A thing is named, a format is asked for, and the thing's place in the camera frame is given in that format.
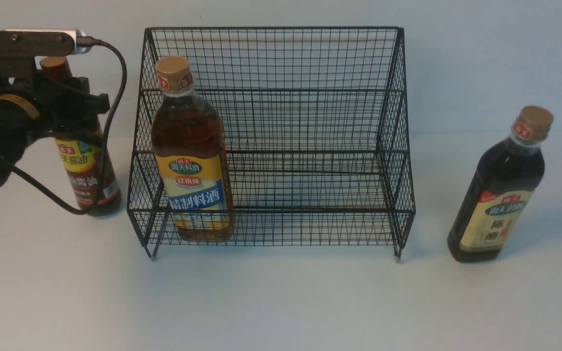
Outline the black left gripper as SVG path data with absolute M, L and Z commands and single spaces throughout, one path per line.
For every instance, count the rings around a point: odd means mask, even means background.
M 17 79 L 0 89 L 0 131 L 20 133 L 27 146 L 46 137 L 100 146 L 93 120 L 110 109 L 109 96 L 91 94 L 85 77 L 60 82 L 40 76 L 33 83 Z

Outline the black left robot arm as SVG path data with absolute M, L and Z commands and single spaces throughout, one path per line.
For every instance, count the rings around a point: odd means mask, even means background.
M 0 88 L 0 186 L 25 150 L 41 138 L 77 138 L 100 146 L 98 116 L 110 109 L 109 96 L 91 94 L 85 77 L 5 84 Z

